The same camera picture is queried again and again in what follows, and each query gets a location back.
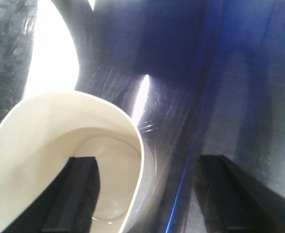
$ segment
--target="bright light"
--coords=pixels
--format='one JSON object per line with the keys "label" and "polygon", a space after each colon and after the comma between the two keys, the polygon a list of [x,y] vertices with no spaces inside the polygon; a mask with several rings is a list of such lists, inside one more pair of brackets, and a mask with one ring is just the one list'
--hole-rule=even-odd
{"label": "bright light", "polygon": [[39,0],[34,48],[23,97],[74,90],[78,75],[78,57],[63,18],[50,0]]}
{"label": "bright light", "polygon": [[150,86],[150,78],[147,74],[143,81],[141,82],[140,89],[137,94],[136,102],[134,104],[134,111],[132,120],[135,125],[139,123],[139,120],[144,112],[144,106],[146,104],[147,98],[148,98],[148,92],[149,92],[149,86]]}
{"label": "bright light", "polygon": [[88,1],[89,1],[89,5],[92,7],[92,10],[94,11],[95,1],[96,0],[88,0]]}

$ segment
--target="white ceramic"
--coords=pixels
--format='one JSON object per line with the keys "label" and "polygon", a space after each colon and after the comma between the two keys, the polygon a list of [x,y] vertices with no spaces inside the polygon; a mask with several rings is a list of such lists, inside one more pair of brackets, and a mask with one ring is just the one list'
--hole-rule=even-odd
{"label": "white ceramic", "polygon": [[48,92],[0,124],[0,232],[51,183],[70,156],[95,156],[101,191],[91,233],[125,233],[150,198],[155,163],[131,119],[100,98]]}

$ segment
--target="black object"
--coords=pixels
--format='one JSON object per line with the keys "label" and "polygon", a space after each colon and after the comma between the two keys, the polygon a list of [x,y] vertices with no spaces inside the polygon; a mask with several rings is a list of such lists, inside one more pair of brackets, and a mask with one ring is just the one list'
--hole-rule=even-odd
{"label": "black object", "polygon": [[209,233],[285,233],[285,198],[223,155],[197,164],[194,187]]}
{"label": "black object", "polygon": [[3,233],[89,233],[99,190],[95,158],[71,157],[53,182]]}

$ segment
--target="scratched metal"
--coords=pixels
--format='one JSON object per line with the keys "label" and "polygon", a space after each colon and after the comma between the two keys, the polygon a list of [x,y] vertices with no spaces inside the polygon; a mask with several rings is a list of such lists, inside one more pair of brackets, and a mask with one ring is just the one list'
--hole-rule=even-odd
{"label": "scratched metal", "polygon": [[[0,121],[30,79],[38,9],[67,25],[79,64],[73,89],[132,116],[149,74],[138,128],[156,156],[157,212],[132,233],[206,232],[192,189],[201,153],[227,155],[285,197],[284,0],[97,0],[93,10],[53,0],[53,11],[42,2],[0,0]],[[40,33],[52,41],[60,27]],[[38,60],[47,76],[57,73],[44,65],[53,51]]]}

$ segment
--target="metal surface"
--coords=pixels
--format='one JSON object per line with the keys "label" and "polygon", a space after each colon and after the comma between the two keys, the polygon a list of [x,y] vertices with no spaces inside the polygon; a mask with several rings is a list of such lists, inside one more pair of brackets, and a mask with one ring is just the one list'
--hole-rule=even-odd
{"label": "metal surface", "polygon": [[53,3],[0,0],[0,121],[54,89],[133,116],[156,156],[159,208],[131,232],[205,232],[200,153],[227,155],[285,197],[285,1]]}

